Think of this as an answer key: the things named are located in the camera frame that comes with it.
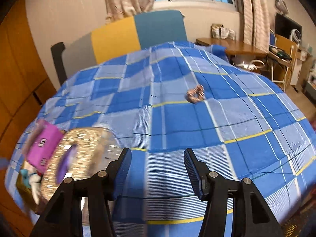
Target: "brown hair tie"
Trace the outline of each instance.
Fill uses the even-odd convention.
[[[186,99],[191,103],[198,103],[205,99],[204,96],[204,87],[202,85],[197,85],[194,89],[190,89],[186,93]]]

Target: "black monitor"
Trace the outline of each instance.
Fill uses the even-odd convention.
[[[287,16],[277,13],[275,17],[275,23],[275,33],[277,35],[283,36],[285,38],[290,38],[291,31],[293,29],[297,29],[301,33],[301,36],[303,36],[302,26],[297,24],[295,21],[291,20]]]

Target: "headboard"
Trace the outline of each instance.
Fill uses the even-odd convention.
[[[62,84],[78,70],[170,41],[187,41],[180,11],[154,11],[124,18],[91,31],[67,48],[59,42],[51,52]]]

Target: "blue plaid fabric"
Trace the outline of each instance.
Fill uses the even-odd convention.
[[[38,114],[60,129],[108,127],[132,164],[113,212],[117,236],[198,236],[206,203],[194,196],[183,153],[210,170],[251,178],[281,222],[316,180],[316,135],[294,103],[267,78],[231,66],[189,42],[164,43],[77,72]],[[188,103],[201,84],[206,100]],[[18,141],[5,185],[15,182]],[[228,200],[225,236],[233,201]],[[89,227],[85,227],[89,236]]]

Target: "window frame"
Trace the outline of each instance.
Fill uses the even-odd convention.
[[[224,11],[238,11],[236,4],[237,0],[232,0],[231,3],[225,3],[215,0],[159,0],[154,2],[154,10],[181,8],[181,7],[195,7],[195,8],[215,8]]]

